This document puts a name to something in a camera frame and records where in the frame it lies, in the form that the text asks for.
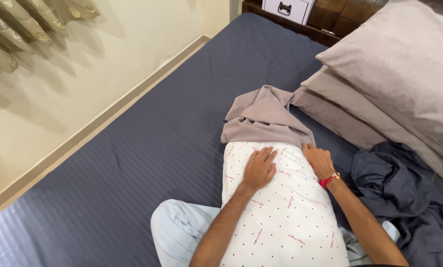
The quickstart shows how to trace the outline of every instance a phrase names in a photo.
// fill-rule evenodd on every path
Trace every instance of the crumpled navy blue fabric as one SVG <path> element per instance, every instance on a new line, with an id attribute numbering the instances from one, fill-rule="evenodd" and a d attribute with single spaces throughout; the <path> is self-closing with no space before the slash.
<path id="1" fill-rule="evenodd" d="M 415 151 L 379 143 L 355 155 L 346 178 L 380 223 L 397 227 L 397 246 L 410 266 L 443 267 L 443 183 Z"/>

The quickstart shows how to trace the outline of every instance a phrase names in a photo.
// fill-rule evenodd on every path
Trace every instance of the hand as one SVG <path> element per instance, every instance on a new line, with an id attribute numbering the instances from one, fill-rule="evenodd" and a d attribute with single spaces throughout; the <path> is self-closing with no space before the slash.
<path id="1" fill-rule="evenodd" d="M 272 162 L 278 151 L 275 150 L 271 153 L 272 150 L 272 146 L 265 147 L 261 151 L 256 150 L 251 154 L 243 174 L 243 181 L 238 186 L 239 189 L 246 190 L 252 196 L 273 179 L 276 173 L 276 164 Z"/>
<path id="2" fill-rule="evenodd" d="M 329 150 L 317 148 L 311 143 L 302 143 L 302 152 L 319 179 L 327 179 L 336 172 Z"/>

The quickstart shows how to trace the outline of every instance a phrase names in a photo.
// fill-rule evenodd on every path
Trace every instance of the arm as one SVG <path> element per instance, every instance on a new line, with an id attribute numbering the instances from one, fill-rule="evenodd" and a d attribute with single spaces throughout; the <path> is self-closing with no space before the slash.
<path id="1" fill-rule="evenodd" d="M 189 267 L 217 267 L 220 264 L 249 199 L 265 187 L 276 173 L 276 166 L 272 162 L 278 151 L 271 153 L 272 150 L 273 147 L 265 147 L 251 155 L 243 181 L 201 239 Z"/>
<path id="2" fill-rule="evenodd" d="M 316 148 L 313 144 L 302 144 L 302 150 L 321 180 L 335 173 L 330 152 Z M 374 264 L 408 266 L 393 240 L 365 205 L 341 179 L 334 179 L 327 188 L 342 208 L 357 240 Z"/>

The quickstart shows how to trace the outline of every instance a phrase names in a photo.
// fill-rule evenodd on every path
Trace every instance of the navy blue bed sheet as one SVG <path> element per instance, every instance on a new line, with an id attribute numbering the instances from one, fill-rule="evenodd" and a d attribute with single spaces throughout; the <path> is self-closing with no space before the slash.
<path id="1" fill-rule="evenodd" d="M 224 117 L 235 97 L 290 92 L 326 47 L 243 14 L 0 213 L 0 267 L 159 266 L 150 229 L 164 200 L 221 206 Z M 296 108 L 342 174 L 357 149 Z"/>

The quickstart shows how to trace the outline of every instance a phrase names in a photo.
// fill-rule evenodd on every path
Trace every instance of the grey pillowcase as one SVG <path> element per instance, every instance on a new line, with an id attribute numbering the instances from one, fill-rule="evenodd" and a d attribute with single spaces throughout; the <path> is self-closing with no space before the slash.
<path id="1" fill-rule="evenodd" d="M 316 92 L 300 87 L 294 95 L 292 104 L 358 148 L 370 150 L 387 140 L 377 130 Z"/>
<path id="2" fill-rule="evenodd" d="M 402 125 L 385 114 L 344 78 L 327 66 L 301 85 L 342 106 L 345 111 L 372 126 L 388 139 L 405 143 L 415 150 L 424 162 L 443 178 L 443 157 L 415 137 Z"/>
<path id="3" fill-rule="evenodd" d="M 391 0 L 316 56 L 443 156 L 443 16 Z"/>

